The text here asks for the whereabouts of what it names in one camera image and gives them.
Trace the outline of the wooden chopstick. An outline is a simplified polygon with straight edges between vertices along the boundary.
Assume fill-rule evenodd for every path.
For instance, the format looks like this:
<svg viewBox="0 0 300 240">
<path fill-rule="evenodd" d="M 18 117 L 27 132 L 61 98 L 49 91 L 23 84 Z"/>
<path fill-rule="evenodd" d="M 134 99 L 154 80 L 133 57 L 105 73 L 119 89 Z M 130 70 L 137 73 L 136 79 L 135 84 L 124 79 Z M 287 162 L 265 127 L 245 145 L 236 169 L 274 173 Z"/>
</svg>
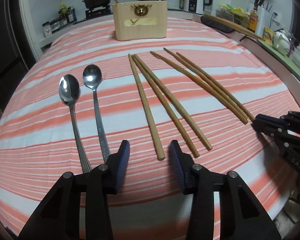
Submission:
<svg viewBox="0 0 300 240">
<path fill-rule="evenodd" d="M 185 60 L 183 60 L 181 57 L 179 57 L 176 53 L 173 53 L 172 51 L 168 50 L 167 48 L 163 48 L 164 51 L 169 53 L 171 56 L 173 56 L 177 61 L 179 61 L 181 64 L 183 64 L 186 68 L 191 70 L 192 72 L 196 73 L 203 81 L 205 81 L 210 87 L 217 90 L 219 94 L 221 94 L 223 97 L 228 99 L 231 103 L 233 103 L 235 106 L 237 106 L 221 89 L 219 89 L 212 81 L 210 81 L 204 74 L 202 74 L 200 71 L 198 71 L 196 68 L 191 66 L 189 63 L 187 63 Z M 240 109 L 241 113 L 249 119 L 246 114 Z"/>
<path fill-rule="evenodd" d="M 206 136 L 203 134 L 203 132 L 200 130 L 198 125 L 194 122 L 194 120 L 190 117 L 190 115 L 187 113 L 185 108 L 181 105 L 181 103 L 174 97 L 174 95 L 167 89 L 167 87 L 159 80 L 159 78 L 144 64 L 144 62 L 138 57 L 138 55 L 132 55 L 134 56 L 141 64 L 143 69 L 150 75 L 150 77 L 153 79 L 157 87 L 160 89 L 161 93 L 164 93 L 166 98 L 172 103 L 172 105 L 175 107 L 177 112 L 186 120 L 186 122 L 189 124 L 189 126 L 192 128 L 196 136 L 200 139 L 202 144 L 206 147 L 208 151 L 212 150 L 212 145 L 206 138 Z"/>
<path fill-rule="evenodd" d="M 231 103 L 228 99 L 223 97 L 221 94 L 219 94 L 217 92 L 217 90 L 210 87 L 203 81 L 200 81 L 199 78 L 197 78 L 190 72 L 186 71 L 185 69 L 183 69 L 181 66 L 177 65 L 176 63 L 170 61 L 169 59 L 167 59 L 153 51 L 150 51 L 150 53 L 157 59 L 161 59 L 162 61 L 166 62 L 169 66 L 173 67 L 175 70 L 177 70 L 177 71 L 183 73 L 184 75 L 186 75 L 187 77 L 189 77 L 194 83 L 196 83 L 198 86 L 202 87 L 202 89 L 206 90 L 209 94 L 214 96 L 220 103 L 222 103 L 225 107 L 230 109 L 230 111 L 232 111 L 232 113 L 234 113 L 234 115 L 237 116 L 239 118 L 239 120 L 241 120 L 241 122 L 243 122 L 243 124 L 246 125 L 248 123 L 248 119 L 246 117 L 244 117 L 244 115 L 239 111 L 239 108 L 237 106 L 235 106 L 233 103 Z"/>
<path fill-rule="evenodd" d="M 179 52 L 176 52 L 176 54 L 181 57 L 183 60 L 185 60 L 187 63 L 189 63 L 191 66 L 196 68 L 198 71 L 200 71 L 202 74 L 204 74 L 210 81 L 212 81 L 219 89 L 221 89 L 245 114 L 246 116 L 253 121 L 255 117 L 226 89 L 224 88 L 217 80 L 215 80 L 210 74 L 208 74 L 206 71 L 202 70 L 198 65 L 196 65 L 194 62 L 186 58 L 184 55 L 182 55 Z"/>
<path fill-rule="evenodd" d="M 150 130 L 150 133 L 151 133 L 151 136 L 152 136 L 153 145 L 154 145 L 154 149 L 155 149 L 155 152 L 156 152 L 156 155 L 157 155 L 157 159 L 159 161 L 162 161 L 162 160 L 165 159 L 165 154 L 164 154 L 164 150 L 163 150 L 160 138 L 159 138 L 159 134 L 158 134 L 154 119 L 153 119 L 153 115 L 151 113 L 151 109 L 149 107 L 149 103 L 147 101 L 146 94 L 145 94 L 145 91 L 143 89 L 142 83 L 140 81 L 138 72 L 136 70 L 136 66 L 135 66 L 135 63 L 133 61 L 133 58 L 130 54 L 128 54 L 128 58 L 129 58 L 130 67 L 132 69 L 133 76 L 134 76 L 134 79 L 135 79 L 135 82 L 136 82 L 136 86 L 138 88 L 138 92 L 139 92 L 140 99 L 141 99 L 141 102 L 142 102 L 143 110 L 145 112 L 145 116 L 146 116 L 146 120 L 147 120 L 147 123 L 148 123 L 148 126 L 149 126 L 149 130 Z"/>
<path fill-rule="evenodd" d="M 179 119 L 177 118 L 176 114 L 171 109 L 171 107 L 169 106 L 168 102 L 166 101 L 166 99 L 162 95 L 160 89 L 157 87 L 157 85 L 155 84 L 155 82 L 153 81 L 153 79 L 150 77 L 150 75 L 143 69 L 143 67 L 141 66 L 140 62 L 134 56 L 132 56 L 130 54 L 128 55 L 128 57 L 129 57 L 129 59 L 131 61 L 133 61 L 137 65 L 137 67 L 139 68 L 139 70 L 144 75 L 145 79 L 147 80 L 147 82 L 149 83 L 149 85 L 151 86 L 151 88 L 153 89 L 153 92 L 156 94 L 157 98 L 159 99 L 159 101 L 163 105 L 163 107 L 166 110 L 167 114 L 169 115 L 170 119 L 173 121 L 173 123 L 175 124 L 175 126 L 178 129 L 179 133 L 181 134 L 181 136 L 185 140 L 185 142 L 186 142 L 188 148 L 190 149 L 190 151 L 192 152 L 193 156 L 195 158 L 198 158 L 200 156 L 200 154 L 198 153 L 196 147 L 194 146 L 194 144 L 191 141 L 189 135 L 185 131 L 185 128 L 183 127 L 183 125 L 181 124 L 181 122 L 179 121 Z"/>
</svg>

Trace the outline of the green tray mat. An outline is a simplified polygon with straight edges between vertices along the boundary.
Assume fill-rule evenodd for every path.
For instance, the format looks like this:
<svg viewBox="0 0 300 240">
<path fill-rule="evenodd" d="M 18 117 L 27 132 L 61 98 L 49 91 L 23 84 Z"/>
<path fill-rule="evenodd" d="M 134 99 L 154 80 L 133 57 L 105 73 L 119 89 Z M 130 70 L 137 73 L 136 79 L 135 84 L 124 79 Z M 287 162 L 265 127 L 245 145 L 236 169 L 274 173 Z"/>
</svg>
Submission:
<svg viewBox="0 0 300 240">
<path fill-rule="evenodd" d="M 299 81 L 300 81 L 300 51 L 295 49 L 291 52 L 290 57 L 281 55 L 272 45 L 262 40 L 257 41 L 259 45 L 269 52 L 273 57 L 279 60 Z"/>
</svg>

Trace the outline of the pink striped tablecloth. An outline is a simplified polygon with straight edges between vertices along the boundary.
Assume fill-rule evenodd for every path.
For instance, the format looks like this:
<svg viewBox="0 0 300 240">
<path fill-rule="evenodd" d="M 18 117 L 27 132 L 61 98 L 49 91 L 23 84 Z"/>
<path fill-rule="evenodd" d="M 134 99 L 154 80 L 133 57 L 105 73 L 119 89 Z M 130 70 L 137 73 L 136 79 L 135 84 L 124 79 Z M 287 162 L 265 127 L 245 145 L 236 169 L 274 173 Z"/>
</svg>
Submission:
<svg viewBox="0 0 300 240">
<path fill-rule="evenodd" d="M 183 195 L 168 160 L 159 161 L 128 55 L 136 54 L 172 92 L 212 145 L 208 151 L 181 123 L 199 152 L 196 162 L 210 171 L 235 170 L 275 217 L 284 207 L 295 172 L 269 137 L 243 124 L 218 100 L 185 75 L 152 56 L 181 53 L 213 76 L 253 114 L 279 117 L 299 106 L 279 77 L 253 53 L 203 24 L 168 19 L 164 39 L 120 42 L 112 21 L 63 35 L 16 88 L 0 120 L 0 221 L 18 234 L 39 202 L 66 171 L 81 173 L 69 108 L 58 94 L 60 79 L 82 82 L 85 67 L 102 71 L 97 90 L 112 153 L 123 140 L 130 158 L 120 192 L 110 196 L 116 239 L 184 238 L 191 196 Z"/>
</svg>

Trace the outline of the white teapot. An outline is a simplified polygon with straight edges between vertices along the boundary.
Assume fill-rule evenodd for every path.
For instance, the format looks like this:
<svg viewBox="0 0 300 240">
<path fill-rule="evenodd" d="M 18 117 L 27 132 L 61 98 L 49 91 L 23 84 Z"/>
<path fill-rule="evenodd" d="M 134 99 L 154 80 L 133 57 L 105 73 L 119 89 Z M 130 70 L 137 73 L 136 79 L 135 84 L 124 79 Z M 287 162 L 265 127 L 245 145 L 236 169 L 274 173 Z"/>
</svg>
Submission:
<svg viewBox="0 0 300 240">
<path fill-rule="evenodd" d="M 272 46 L 281 55 L 289 57 L 290 41 L 284 33 L 280 31 L 275 32 L 272 39 Z"/>
</svg>

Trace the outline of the small yellow packet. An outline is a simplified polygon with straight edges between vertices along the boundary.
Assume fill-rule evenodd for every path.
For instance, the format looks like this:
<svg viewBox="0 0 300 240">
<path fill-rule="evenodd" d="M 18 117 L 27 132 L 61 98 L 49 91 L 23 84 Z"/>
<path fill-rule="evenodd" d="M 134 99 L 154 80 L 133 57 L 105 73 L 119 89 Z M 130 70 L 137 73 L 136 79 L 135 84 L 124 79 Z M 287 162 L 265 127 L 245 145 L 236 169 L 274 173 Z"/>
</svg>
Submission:
<svg viewBox="0 0 300 240">
<path fill-rule="evenodd" d="M 272 44 L 274 35 L 275 35 L 275 32 L 273 30 L 271 30 L 267 27 L 264 27 L 262 37 L 265 42 L 267 42 L 268 44 Z"/>
</svg>

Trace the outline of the sauce bottle yellow label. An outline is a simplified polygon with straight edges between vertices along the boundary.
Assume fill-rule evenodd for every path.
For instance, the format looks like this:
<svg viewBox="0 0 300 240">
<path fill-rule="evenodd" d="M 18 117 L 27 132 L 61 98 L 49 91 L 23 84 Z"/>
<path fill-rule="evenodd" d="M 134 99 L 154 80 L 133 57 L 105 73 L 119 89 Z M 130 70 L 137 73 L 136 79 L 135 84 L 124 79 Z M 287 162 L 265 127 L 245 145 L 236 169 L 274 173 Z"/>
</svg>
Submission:
<svg viewBox="0 0 300 240">
<path fill-rule="evenodd" d="M 253 10 L 250 12 L 249 22 L 248 22 L 248 30 L 253 33 L 256 31 L 257 23 L 258 23 L 258 6 L 255 5 Z"/>
</svg>

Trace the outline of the wooden cutting board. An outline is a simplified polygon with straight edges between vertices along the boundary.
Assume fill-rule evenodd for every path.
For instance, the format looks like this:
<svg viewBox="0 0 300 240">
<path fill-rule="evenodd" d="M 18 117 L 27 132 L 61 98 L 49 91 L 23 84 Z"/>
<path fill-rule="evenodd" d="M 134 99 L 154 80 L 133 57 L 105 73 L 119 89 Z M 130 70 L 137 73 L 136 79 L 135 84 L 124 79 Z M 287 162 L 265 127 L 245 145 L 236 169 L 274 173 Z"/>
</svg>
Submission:
<svg viewBox="0 0 300 240">
<path fill-rule="evenodd" d="M 241 25 L 238 25 L 234 22 L 231 22 L 230 20 L 226 20 L 224 18 L 220 18 L 220 17 L 212 16 L 212 15 L 207 15 L 207 14 L 204 14 L 204 17 L 209 18 L 209 19 L 214 20 L 214 21 L 217 21 L 219 23 L 222 23 L 222 24 L 224 24 L 224 25 L 226 25 L 226 26 L 228 26 L 232 29 L 235 29 L 237 32 L 242 33 L 244 35 L 253 37 L 253 38 L 258 39 L 258 40 L 265 41 L 265 39 L 263 37 L 261 37 L 259 35 L 256 35 L 254 32 L 248 30 L 247 28 L 244 28 Z"/>
</svg>

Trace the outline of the white knife holder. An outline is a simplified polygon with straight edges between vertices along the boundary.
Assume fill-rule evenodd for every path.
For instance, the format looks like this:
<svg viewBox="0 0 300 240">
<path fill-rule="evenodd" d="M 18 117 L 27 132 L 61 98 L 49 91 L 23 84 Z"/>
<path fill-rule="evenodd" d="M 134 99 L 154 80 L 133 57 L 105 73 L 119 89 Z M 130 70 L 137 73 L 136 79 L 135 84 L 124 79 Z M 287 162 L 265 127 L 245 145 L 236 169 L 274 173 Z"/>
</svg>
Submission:
<svg viewBox="0 0 300 240">
<path fill-rule="evenodd" d="M 263 5 L 265 0 L 258 0 L 258 9 L 257 9 L 257 15 L 258 15 L 258 22 L 256 25 L 255 34 L 262 36 L 264 32 L 264 28 L 270 27 L 270 12 L 267 10 L 267 8 Z M 253 2 L 250 2 L 248 12 L 251 12 L 254 8 L 255 0 Z"/>
</svg>

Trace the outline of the bag of yellow items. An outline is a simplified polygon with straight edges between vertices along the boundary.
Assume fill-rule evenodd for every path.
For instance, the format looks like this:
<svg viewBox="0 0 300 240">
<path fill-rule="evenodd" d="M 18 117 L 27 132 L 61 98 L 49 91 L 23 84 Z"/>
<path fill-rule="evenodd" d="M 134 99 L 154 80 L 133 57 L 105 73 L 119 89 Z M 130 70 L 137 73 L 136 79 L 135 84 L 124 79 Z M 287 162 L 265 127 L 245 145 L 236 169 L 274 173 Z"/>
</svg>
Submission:
<svg viewBox="0 0 300 240">
<path fill-rule="evenodd" d="M 216 16 L 247 28 L 250 14 L 242 8 L 234 8 L 229 4 L 221 4 L 216 10 Z"/>
</svg>

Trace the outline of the wide-bowl steel spoon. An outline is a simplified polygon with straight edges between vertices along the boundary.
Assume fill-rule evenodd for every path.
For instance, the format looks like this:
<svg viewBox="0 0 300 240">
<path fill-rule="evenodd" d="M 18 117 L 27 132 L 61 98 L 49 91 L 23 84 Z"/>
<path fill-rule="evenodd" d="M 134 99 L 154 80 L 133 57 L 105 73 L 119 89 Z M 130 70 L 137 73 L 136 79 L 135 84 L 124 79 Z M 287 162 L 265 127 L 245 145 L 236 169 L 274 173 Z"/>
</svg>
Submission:
<svg viewBox="0 0 300 240">
<path fill-rule="evenodd" d="M 80 88 L 77 79 L 71 74 L 66 74 L 63 76 L 59 82 L 59 96 L 61 101 L 70 108 L 71 123 L 74 131 L 81 168 L 83 173 L 88 173 L 91 171 L 91 166 L 81 142 L 75 116 L 75 105 L 79 95 Z"/>
</svg>

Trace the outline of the wooden utensil holder box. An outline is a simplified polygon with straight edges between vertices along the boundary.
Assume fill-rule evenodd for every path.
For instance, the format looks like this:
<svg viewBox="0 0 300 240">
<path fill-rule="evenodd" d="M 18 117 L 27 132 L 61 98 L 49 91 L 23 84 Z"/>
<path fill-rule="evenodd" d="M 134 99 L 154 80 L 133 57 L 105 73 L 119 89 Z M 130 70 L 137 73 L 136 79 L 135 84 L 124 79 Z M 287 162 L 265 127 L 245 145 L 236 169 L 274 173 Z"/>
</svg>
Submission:
<svg viewBox="0 0 300 240">
<path fill-rule="evenodd" d="M 118 41 L 165 38 L 167 36 L 167 2 L 135 1 L 112 6 Z"/>
</svg>

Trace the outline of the small white jar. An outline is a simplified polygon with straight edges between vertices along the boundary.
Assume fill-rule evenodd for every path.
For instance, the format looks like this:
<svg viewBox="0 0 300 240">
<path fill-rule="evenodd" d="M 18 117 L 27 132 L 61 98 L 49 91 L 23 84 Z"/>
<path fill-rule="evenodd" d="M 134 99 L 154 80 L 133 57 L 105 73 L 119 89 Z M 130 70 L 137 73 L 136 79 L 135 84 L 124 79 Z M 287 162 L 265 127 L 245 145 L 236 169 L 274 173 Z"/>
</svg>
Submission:
<svg viewBox="0 0 300 240">
<path fill-rule="evenodd" d="M 49 37 L 52 35 L 52 30 L 51 30 L 51 26 L 50 26 L 50 22 L 47 21 L 45 23 L 42 24 L 42 28 L 43 28 L 43 33 L 45 37 Z"/>
</svg>

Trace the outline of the gas stove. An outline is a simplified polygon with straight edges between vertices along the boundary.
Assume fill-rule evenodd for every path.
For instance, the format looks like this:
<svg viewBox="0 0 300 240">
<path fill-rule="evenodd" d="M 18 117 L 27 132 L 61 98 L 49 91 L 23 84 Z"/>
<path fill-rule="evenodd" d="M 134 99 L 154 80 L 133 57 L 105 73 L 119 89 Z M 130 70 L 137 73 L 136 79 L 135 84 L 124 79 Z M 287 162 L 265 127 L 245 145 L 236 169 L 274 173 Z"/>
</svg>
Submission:
<svg viewBox="0 0 300 240">
<path fill-rule="evenodd" d="M 101 16 L 107 16 L 112 14 L 110 5 L 106 5 L 105 7 L 100 8 L 91 8 L 85 11 L 85 18 L 87 20 L 98 18 Z"/>
</svg>

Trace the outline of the condiment bottles group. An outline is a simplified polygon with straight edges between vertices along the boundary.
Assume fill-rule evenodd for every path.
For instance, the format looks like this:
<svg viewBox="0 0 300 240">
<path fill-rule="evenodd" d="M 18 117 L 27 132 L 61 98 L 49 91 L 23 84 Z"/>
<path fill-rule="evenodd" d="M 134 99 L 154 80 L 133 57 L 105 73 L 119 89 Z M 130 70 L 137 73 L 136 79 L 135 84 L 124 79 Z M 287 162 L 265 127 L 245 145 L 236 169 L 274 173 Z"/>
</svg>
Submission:
<svg viewBox="0 0 300 240">
<path fill-rule="evenodd" d="M 50 22 L 50 28 L 53 33 L 63 29 L 69 24 L 77 22 L 76 12 L 73 6 L 67 6 L 65 3 L 60 4 L 58 17 Z"/>
</svg>

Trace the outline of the orange-lid clay pot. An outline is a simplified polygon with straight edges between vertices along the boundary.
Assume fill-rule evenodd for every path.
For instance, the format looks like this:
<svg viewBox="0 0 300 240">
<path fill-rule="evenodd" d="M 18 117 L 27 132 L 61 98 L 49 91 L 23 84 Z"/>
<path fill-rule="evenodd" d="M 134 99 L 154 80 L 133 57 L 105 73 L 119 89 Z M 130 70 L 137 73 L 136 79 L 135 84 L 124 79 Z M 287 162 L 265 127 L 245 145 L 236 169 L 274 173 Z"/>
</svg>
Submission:
<svg viewBox="0 0 300 240">
<path fill-rule="evenodd" d="M 110 0 L 83 0 L 83 3 L 87 9 L 95 9 L 108 6 Z"/>
</svg>

